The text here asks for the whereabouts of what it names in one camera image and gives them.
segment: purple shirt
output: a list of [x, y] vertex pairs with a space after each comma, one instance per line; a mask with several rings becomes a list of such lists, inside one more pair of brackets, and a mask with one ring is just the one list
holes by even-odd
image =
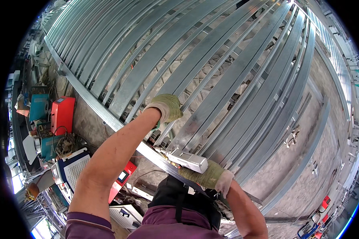
[[[175, 219], [174, 206], [155, 206], [145, 213], [142, 225], [132, 232], [128, 239], [156, 239], [160, 236], [171, 239], [221, 239], [223, 238], [214, 228], [210, 230], [209, 221], [200, 213], [182, 209], [182, 222], [194, 223], [190, 226], [178, 223]], [[114, 239], [110, 222], [104, 218], [86, 213], [71, 212], [67, 215], [67, 232], [65, 237], [72, 238], [105, 238]]]

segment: work glove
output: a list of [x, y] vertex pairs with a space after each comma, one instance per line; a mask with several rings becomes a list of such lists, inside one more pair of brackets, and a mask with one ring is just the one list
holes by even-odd
[[219, 164], [212, 160], [207, 160], [207, 163], [209, 166], [203, 174], [185, 167], [179, 168], [178, 173], [185, 179], [189, 179], [207, 189], [215, 189], [217, 192], [221, 192], [226, 198], [234, 174], [227, 169], [221, 168]]
[[160, 94], [154, 98], [145, 108], [155, 107], [161, 111], [160, 122], [171, 122], [183, 116], [180, 110], [178, 97], [173, 94]]

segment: red welding machine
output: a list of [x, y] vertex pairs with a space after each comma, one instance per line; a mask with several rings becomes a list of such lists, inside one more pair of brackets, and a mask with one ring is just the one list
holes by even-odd
[[53, 102], [51, 111], [52, 117], [50, 121], [51, 131], [54, 132], [56, 136], [65, 134], [66, 131], [68, 133], [72, 132], [75, 101], [76, 99], [74, 97], [61, 96], [58, 100]]
[[118, 194], [121, 188], [125, 185], [126, 181], [128, 181], [128, 179], [130, 178], [130, 175], [132, 175], [132, 173], [134, 173], [136, 169], [137, 166], [129, 161], [125, 169], [121, 172], [120, 176], [113, 183], [112, 188], [110, 189], [108, 203], [111, 203], [113, 201], [114, 197]]

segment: green knit glove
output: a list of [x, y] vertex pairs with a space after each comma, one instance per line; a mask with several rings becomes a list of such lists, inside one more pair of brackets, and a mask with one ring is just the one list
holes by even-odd
[[209, 166], [203, 174], [185, 167], [179, 168], [178, 173], [184, 178], [198, 183], [207, 189], [215, 189], [217, 192], [221, 192], [224, 198], [226, 198], [234, 174], [227, 169], [223, 169], [212, 160], [207, 160], [207, 163]]
[[152, 101], [145, 109], [151, 107], [158, 108], [161, 111], [161, 123], [171, 122], [183, 116], [178, 97], [173, 94], [160, 94], [152, 98]]

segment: machine handle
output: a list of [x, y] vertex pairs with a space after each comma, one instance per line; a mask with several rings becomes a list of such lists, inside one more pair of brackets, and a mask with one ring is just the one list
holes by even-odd
[[51, 127], [53, 127], [53, 116], [54, 116], [55, 114], [52, 114], [52, 116], [51, 116], [51, 118], [50, 118], [50, 126]]

